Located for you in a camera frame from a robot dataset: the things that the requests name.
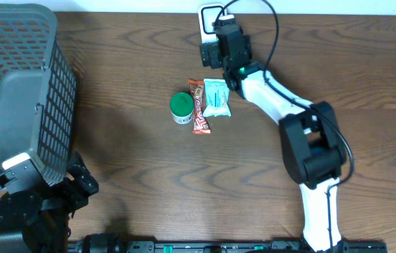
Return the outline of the red chocolate bar wrapper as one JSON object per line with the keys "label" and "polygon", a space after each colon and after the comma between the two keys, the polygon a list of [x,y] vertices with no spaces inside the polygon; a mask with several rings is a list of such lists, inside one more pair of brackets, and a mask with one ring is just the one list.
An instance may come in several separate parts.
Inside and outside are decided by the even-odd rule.
{"label": "red chocolate bar wrapper", "polygon": [[188,80],[190,94],[194,103],[193,134],[208,135],[211,134],[210,127],[205,117],[203,116],[203,99],[204,99],[204,82],[189,79]]}

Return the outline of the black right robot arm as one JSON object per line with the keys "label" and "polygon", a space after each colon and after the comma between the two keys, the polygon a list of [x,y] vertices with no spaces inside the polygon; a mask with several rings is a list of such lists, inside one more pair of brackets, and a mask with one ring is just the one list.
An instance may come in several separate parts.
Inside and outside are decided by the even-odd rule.
{"label": "black right robot arm", "polygon": [[336,194],[343,184],[341,167],[352,152],[341,134],[333,108],[314,104],[281,85],[266,66],[254,61],[249,36],[234,22],[200,28],[205,67],[223,70],[229,90],[258,106],[279,127],[284,166],[301,190],[306,252],[337,252],[343,246],[338,229]]}

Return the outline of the teal wet wipes packet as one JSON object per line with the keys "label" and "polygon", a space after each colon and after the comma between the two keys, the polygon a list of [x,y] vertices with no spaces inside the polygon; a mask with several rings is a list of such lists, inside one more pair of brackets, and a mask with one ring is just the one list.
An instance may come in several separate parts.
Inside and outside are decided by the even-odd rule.
{"label": "teal wet wipes packet", "polygon": [[232,115],[228,105],[230,89],[224,79],[204,79],[204,90],[206,107],[203,115],[205,117],[230,117]]}

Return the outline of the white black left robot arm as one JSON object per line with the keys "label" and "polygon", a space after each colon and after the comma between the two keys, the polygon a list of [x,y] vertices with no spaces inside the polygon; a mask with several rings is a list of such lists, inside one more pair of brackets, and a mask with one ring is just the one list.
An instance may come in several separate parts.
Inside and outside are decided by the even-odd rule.
{"label": "white black left robot arm", "polygon": [[27,153],[3,163],[0,188],[0,252],[66,252],[70,215],[88,204],[98,182],[78,152],[65,167],[72,176],[50,186]]}

